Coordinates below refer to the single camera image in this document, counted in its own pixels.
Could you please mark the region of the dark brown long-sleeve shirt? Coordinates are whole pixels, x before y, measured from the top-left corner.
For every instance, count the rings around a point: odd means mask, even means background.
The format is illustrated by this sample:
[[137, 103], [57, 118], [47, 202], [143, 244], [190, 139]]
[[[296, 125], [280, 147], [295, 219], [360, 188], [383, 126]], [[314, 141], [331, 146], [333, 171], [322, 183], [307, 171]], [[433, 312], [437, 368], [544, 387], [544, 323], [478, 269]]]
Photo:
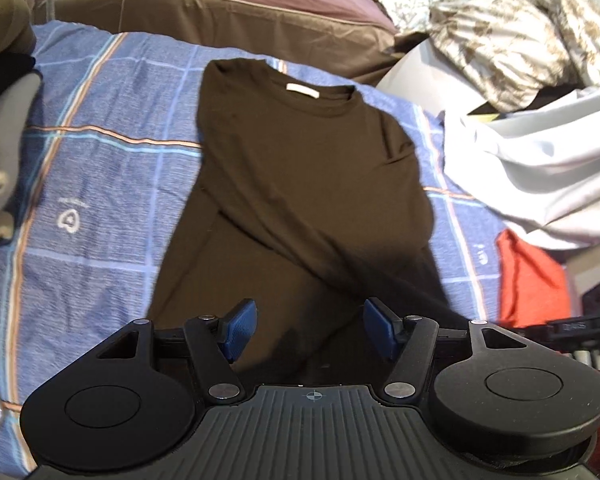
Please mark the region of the dark brown long-sleeve shirt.
[[414, 143], [358, 90], [301, 94], [263, 61], [215, 60], [196, 122], [201, 170], [163, 258], [155, 326], [254, 300], [258, 327], [234, 366], [248, 387], [380, 382], [362, 322], [370, 298], [466, 326], [430, 252]]

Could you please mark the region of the orange red garment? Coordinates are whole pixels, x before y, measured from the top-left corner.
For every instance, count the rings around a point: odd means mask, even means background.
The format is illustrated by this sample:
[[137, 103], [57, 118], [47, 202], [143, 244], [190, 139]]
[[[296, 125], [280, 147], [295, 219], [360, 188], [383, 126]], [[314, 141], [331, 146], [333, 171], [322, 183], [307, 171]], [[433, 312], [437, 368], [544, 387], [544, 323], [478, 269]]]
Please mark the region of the orange red garment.
[[501, 266], [498, 324], [525, 328], [570, 318], [569, 282], [559, 263], [512, 230], [498, 234], [496, 247]]

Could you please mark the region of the white crumpled duvet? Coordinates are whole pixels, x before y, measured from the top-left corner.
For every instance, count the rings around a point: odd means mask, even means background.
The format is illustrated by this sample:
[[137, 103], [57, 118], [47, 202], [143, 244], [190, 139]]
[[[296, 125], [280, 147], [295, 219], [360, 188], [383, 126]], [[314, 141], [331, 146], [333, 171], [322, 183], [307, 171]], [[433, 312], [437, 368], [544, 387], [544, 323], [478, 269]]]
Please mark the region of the white crumpled duvet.
[[378, 89], [443, 120], [443, 170], [531, 245], [600, 243], [600, 87], [483, 122], [486, 102], [429, 41], [414, 47]]

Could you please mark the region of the blue plaid bed sheet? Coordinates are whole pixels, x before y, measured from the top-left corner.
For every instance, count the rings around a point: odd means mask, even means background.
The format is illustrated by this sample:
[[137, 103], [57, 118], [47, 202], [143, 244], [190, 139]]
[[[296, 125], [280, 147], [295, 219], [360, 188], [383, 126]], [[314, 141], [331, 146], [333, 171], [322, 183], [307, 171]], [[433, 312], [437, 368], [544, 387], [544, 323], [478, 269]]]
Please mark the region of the blue plaid bed sheet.
[[202, 73], [238, 55], [76, 23], [34, 32], [42, 84], [0, 244], [0, 474], [15, 478], [33, 467], [26, 397], [147, 312], [202, 161]]

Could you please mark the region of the beige patterned blanket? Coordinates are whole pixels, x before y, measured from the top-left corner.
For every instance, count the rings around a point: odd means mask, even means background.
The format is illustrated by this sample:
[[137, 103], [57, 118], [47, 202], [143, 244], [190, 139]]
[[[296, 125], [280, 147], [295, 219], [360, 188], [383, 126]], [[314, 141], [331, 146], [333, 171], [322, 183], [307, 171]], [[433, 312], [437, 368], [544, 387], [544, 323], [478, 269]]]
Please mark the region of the beige patterned blanket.
[[401, 34], [423, 32], [499, 112], [550, 87], [600, 86], [596, 0], [375, 0]]

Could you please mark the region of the brown and mauve mattress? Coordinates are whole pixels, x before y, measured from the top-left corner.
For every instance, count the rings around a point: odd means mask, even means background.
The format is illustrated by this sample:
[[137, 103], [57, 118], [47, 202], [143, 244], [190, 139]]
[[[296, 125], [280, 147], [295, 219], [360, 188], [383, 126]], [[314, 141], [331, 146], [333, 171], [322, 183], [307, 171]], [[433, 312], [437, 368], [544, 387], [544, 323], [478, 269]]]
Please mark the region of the brown and mauve mattress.
[[399, 32], [373, 0], [54, 0], [55, 16], [309, 65], [363, 84], [426, 36]]

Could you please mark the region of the grey and black garment pile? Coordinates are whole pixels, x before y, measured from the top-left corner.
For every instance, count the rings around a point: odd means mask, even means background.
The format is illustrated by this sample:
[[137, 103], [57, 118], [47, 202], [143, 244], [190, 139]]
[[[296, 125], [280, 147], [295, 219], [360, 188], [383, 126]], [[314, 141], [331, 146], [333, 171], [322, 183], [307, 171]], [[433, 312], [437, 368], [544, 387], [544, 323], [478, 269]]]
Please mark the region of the grey and black garment pile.
[[14, 235], [14, 216], [7, 204], [20, 167], [20, 142], [42, 76], [28, 54], [0, 53], [0, 240]]

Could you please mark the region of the olive green garment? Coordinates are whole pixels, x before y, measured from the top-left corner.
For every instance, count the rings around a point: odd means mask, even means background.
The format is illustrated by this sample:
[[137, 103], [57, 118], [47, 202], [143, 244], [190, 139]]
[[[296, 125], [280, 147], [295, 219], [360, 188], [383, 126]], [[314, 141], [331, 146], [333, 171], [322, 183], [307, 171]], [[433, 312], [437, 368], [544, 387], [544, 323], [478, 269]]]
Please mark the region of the olive green garment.
[[24, 0], [0, 0], [0, 53], [31, 54], [36, 37]]

